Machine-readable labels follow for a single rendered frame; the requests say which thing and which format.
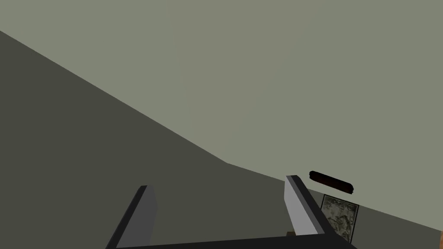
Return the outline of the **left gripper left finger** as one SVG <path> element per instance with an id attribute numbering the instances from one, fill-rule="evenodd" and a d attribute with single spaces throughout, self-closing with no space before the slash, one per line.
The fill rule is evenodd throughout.
<path id="1" fill-rule="evenodd" d="M 154 188 L 142 185 L 136 191 L 106 249 L 135 249 L 149 246 L 157 213 Z"/>

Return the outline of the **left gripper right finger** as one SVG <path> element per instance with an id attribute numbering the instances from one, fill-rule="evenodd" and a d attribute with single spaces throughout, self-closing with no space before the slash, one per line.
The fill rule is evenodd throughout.
<path id="1" fill-rule="evenodd" d="M 284 186 L 284 202 L 297 236 L 332 234 L 333 227 L 318 204 L 297 175 L 287 176 Z"/>

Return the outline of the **dark brown oblong bar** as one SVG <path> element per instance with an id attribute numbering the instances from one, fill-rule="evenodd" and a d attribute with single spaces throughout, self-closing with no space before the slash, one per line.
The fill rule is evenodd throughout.
<path id="1" fill-rule="evenodd" d="M 315 182 L 329 186 L 341 192 L 345 192 L 348 194 L 353 194 L 354 192 L 352 184 L 316 171 L 310 171 L 309 178 Z"/>

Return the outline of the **framed grey wall picture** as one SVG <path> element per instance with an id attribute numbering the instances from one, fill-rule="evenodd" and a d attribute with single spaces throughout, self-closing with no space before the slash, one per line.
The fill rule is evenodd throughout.
<path id="1" fill-rule="evenodd" d="M 330 195 L 323 195 L 321 211 L 335 232 L 352 242 L 359 205 Z"/>

